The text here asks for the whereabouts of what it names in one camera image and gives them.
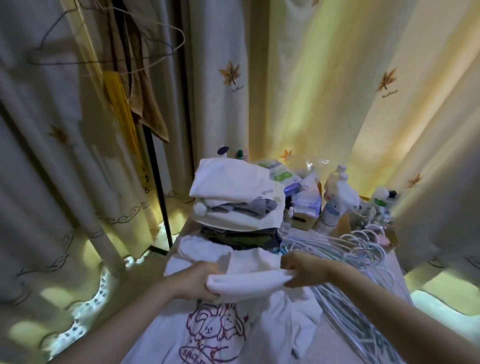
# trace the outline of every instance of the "table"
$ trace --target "table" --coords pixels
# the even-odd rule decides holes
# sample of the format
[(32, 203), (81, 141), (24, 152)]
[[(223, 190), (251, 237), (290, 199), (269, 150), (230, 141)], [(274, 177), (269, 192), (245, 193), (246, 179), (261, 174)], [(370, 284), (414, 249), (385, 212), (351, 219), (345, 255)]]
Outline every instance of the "table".
[[(185, 226), (179, 233), (178, 238), (188, 235), (200, 229), (200, 224), (190, 219), (187, 220)], [(292, 228), (290, 234), (304, 235), (306, 232)], [(172, 255), (176, 251), (176, 242), (169, 251), (167, 257)], [(407, 285), (403, 279), (400, 265), (395, 256), (395, 252), (390, 252), (385, 258), (385, 267), (390, 270), (395, 278), (395, 286), (393, 288), (394, 293), (408, 301), (413, 305), (410, 294), (408, 293)], [(296, 364), (360, 364), (362, 360), (355, 354), (355, 352), (349, 347), (349, 345), (343, 340), (343, 338), (337, 334), (330, 323), (323, 319), (322, 323), (318, 327), (310, 348), (304, 358), (299, 360), (293, 360)]]

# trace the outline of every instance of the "pink object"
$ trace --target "pink object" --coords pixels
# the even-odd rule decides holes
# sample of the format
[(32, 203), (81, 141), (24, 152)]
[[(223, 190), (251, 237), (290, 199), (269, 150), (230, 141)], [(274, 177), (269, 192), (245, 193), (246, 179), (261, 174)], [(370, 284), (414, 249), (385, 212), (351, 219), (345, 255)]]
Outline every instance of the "pink object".
[(390, 246), (390, 240), (386, 236), (383, 235), (377, 235), (378, 237), (378, 244), (380, 246)]

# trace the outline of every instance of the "wire hanger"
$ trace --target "wire hanger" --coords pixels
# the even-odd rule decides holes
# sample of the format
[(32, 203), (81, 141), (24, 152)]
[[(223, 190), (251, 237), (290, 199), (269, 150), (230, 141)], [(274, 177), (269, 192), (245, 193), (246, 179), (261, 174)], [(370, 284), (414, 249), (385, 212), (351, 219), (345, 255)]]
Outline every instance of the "wire hanger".
[[(117, 7), (114, 7), (114, 6), (108, 6), (108, 7), (104, 7), (102, 6), (98, 0), (95, 0), (95, 3), (97, 4), (97, 6), (99, 8), (92, 8), (92, 7), (86, 7), (86, 6), (83, 6), (82, 3), (80, 2), (80, 0), (75, 0), (76, 4), (78, 4), (80, 6), (80, 8), (82, 10), (91, 10), (91, 11), (98, 11), (98, 12), (105, 12), (107, 10), (117, 10), (119, 12), (122, 12), (124, 14), (128, 14), (130, 15), (133, 19), (135, 18), (139, 18), (139, 19), (144, 19), (144, 20), (147, 20), (147, 21), (150, 21), (152, 23), (155, 23), (155, 24), (158, 24), (158, 25), (161, 25), (163, 27), (166, 27), (166, 28), (171, 28), (171, 29), (174, 29), (174, 30), (178, 30), (181, 35), (182, 35), (182, 42), (176, 46), (175, 48), (173, 48), (169, 43), (161, 40), (161, 39), (151, 39), (149, 38), (145, 33), (143, 33), (141, 30), (140, 33), (148, 40), (152, 41), (152, 42), (157, 42), (157, 43), (163, 43), (165, 44), (166, 46), (168, 46), (171, 50), (170, 53), (166, 53), (166, 54), (158, 54), (158, 55), (154, 55), (154, 56), (147, 56), (147, 57), (142, 57), (142, 59), (151, 59), (151, 58), (157, 58), (157, 57), (160, 57), (158, 60), (156, 60), (155, 62), (152, 62), (151, 64), (149, 64), (148, 66), (146, 67), (143, 67), (143, 68), (140, 68), (140, 69), (136, 69), (135, 71), (129, 71), (129, 72), (122, 72), (122, 73), (119, 73), (119, 74), (129, 74), (129, 73), (137, 73), (137, 72), (140, 72), (140, 71), (143, 71), (143, 70), (146, 70), (154, 65), (156, 65), (157, 63), (160, 63), (162, 60), (164, 60), (166, 57), (168, 56), (171, 56), (173, 53), (175, 53), (181, 46), (183, 46), (185, 44), (185, 34), (182, 32), (181, 29), (173, 26), (173, 25), (165, 25), (161, 22), (158, 22), (156, 20), (152, 20), (150, 18), (147, 18), (145, 16), (142, 16), (142, 15), (138, 15), (138, 14), (134, 14), (132, 12), (128, 12), (126, 10), (123, 10), (123, 9), (119, 9)], [(26, 60), (29, 64), (33, 65), (33, 66), (61, 66), (61, 65), (73, 65), (73, 64), (91, 64), (91, 63), (114, 63), (114, 62), (117, 62), (117, 61), (126, 61), (126, 59), (120, 59), (120, 60), (101, 60), (101, 61), (81, 61), (81, 62), (37, 62), (35, 60), (32, 59), (32, 57), (30, 57), (30, 52), (41, 52), (45, 46), (45, 42), (48, 38), (48, 36), (50, 35), (50, 33), (53, 31), (53, 29), (57, 26), (57, 24), (69, 13), (71, 12), (77, 12), (79, 11), (79, 7), (77, 5), (77, 8), (76, 9), (68, 9), (68, 10), (65, 10), (55, 21), (54, 23), (52, 24), (52, 26), (46, 31), (46, 33), (43, 35), (42, 37), (42, 40), (40, 41), (40, 45), (37, 47), (37, 48), (33, 48), (31, 49), (28, 53), (27, 53), (27, 56), (26, 56)]]

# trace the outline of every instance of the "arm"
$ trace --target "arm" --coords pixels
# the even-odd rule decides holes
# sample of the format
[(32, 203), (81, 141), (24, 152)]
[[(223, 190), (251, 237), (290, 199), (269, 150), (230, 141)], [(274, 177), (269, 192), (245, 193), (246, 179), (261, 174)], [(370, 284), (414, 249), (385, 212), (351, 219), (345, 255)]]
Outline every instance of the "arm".
[(409, 364), (480, 363), (479, 350), (463, 337), (346, 263), (293, 252), (282, 257), (282, 268), (298, 271), (287, 287), (337, 286)]
[(137, 339), (173, 299), (213, 301), (205, 283), (210, 274), (221, 274), (216, 264), (198, 262), (154, 283), (135, 301), (107, 322), (75, 342), (51, 361), (52, 364), (118, 364)]

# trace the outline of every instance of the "forearm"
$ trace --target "forearm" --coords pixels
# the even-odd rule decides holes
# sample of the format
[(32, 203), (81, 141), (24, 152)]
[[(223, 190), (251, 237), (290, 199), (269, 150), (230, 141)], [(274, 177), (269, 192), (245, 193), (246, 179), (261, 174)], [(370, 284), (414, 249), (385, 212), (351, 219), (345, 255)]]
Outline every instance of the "forearm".
[(75, 342), (52, 364), (117, 364), (173, 298), (174, 282), (169, 278), (153, 284), (111, 319)]
[(480, 363), (478, 350), (469, 342), (355, 268), (338, 262), (333, 265), (329, 280), (370, 319), (408, 364)]

